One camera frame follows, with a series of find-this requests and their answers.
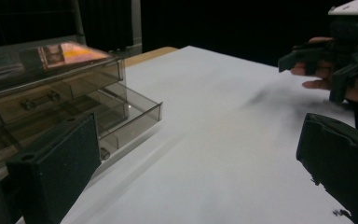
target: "open drawer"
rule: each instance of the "open drawer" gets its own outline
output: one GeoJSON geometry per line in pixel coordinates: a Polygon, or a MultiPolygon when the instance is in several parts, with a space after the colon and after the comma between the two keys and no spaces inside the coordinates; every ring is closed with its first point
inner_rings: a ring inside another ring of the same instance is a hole
{"type": "Polygon", "coordinates": [[[59,122],[93,112],[98,135],[117,150],[161,120],[162,103],[115,83],[0,126],[0,176],[5,161],[59,122]]]}

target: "hand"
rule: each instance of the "hand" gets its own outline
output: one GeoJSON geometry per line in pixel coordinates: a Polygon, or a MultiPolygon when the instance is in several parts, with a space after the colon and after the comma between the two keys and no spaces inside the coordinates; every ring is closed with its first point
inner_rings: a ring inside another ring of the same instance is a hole
{"type": "MultiPolygon", "coordinates": [[[[321,42],[331,40],[331,37],[313,37],[310,42],[321,42]]],[[[305,76],[305,63],[297,63],[291,69],[291,73],[297,76],[305,76]]],[[[326,61],[318,62],[318,68],[314,74],[319,79],[306,81],[302,84],[307,89],[331,90],[331,78],[334,72],[334,64],[326,61]]],[[[345,98],[354,102],[358,102],[358,79],[356,79],[353,87],[348,87],[345,98]]]]}

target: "white table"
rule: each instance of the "white table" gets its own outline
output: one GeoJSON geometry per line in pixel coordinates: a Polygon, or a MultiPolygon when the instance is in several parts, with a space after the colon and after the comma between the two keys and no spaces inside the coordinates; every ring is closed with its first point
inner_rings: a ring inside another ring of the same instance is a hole
{"type": "Polygon", "coordinates": [[[305,115],[354,124],[311,77],[186,47],[126,69],[162,121],[103,164],[62,223],[349,224],[296,160],[305,115]]]}

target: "drawer handle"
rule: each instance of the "drawer handle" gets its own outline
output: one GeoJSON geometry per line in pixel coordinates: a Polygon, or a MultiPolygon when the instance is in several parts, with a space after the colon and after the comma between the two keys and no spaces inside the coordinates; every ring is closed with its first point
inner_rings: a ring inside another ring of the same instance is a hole
{"type": "Polygon", "coordinates": [[[42,96],[33,100],[23,99],[21,100],[21,106],[28,111],[36,110],[38,105],[42,105],[47,102],[59,102],[61,96],[56,91],[49,91],[46,96],[42,96]]]}

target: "transparent drawer unit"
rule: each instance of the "transparent drawer unit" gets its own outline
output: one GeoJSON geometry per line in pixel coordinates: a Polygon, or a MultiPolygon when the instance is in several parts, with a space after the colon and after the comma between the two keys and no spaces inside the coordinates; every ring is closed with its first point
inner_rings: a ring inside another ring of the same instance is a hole
{"type": "Polygon", "coordinates": [[[47,59],[47,47],[0,55],[0,172],[8,158],[65,119],[95,113],[99,138],[113,150],[161,120],[161,103],[122,84],[118,56],[71,42],[60,46],[58,63],[47,59]],[[24,65],[22,54],[36,66],[24,65]]]}

